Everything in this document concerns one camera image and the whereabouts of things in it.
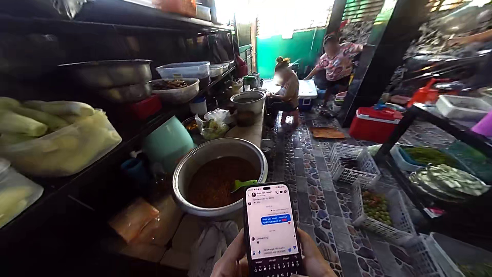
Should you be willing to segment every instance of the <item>messaging app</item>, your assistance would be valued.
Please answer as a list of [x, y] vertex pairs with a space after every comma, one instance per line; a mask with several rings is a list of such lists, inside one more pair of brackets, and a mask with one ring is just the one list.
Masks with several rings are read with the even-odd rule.
[[272, 185], [269, 190], [249, 188], [246, 202], [252, 259], [299, 253], [285, 185]]

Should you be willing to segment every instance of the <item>chat bubble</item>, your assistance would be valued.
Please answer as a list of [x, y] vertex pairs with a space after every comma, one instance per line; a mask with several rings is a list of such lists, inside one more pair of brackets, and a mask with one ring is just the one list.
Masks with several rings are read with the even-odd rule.
[[261, 218], [261, 225], [275, 224], [290, 221], [289, 214], [263, 216]]

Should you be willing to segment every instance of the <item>red stool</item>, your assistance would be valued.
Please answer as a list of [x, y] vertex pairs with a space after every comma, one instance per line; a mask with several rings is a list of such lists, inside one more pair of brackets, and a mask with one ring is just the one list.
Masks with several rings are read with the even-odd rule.
[[293, 111], [283, 111], [282, 120], [280, 121], [281, 124], [285, 124], [285, 119], [287, 118], [287, 116], [294, 117], [294, 120], [292, 122], [294, 123], [294, 126], [297, 126], [299, 124], [299, 107], [297, 107]]

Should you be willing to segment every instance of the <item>purple container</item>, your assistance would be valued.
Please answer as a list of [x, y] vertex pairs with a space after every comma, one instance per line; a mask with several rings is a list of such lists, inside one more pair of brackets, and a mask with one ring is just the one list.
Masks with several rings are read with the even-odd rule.
[[471, 130], [486, 137], [492, 137], [492, 111], [475, 124]]

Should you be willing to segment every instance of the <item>stone-pattern tile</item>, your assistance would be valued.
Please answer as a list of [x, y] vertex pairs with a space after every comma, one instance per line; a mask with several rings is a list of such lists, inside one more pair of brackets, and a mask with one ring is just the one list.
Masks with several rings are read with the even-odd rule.
[[[330, 150], [334, 142], [360, 146], [375, 143], [351, 138], [337, 120], [326, 119], [318, 112], [319, 108], [313, 108], [301, 113], [298, 128], [289, 132], [277, 119], [277, 125], [267, 135], [275, 141], [275, 157], [268, 180], [284, 180], [289, 184], [298, 226], [316, 241], [337, 276], [413, 276], [403, 248], [381, 238], [375, 239], [371, 233], [368, 235], [365, 230], [352, 225], [350, 185], [332, 181], [329, 173]], [[309, 127], [327, 126], [338, 128], [346, 138], [312, 137]], [[440, 147], [453, 141], [447, 133], [436, 127], [430, 128], [426, 122], [416, 122], [400, 140], [405, 144]], [[381, 182], [395, 184], [386, 169], [380, 170]]]

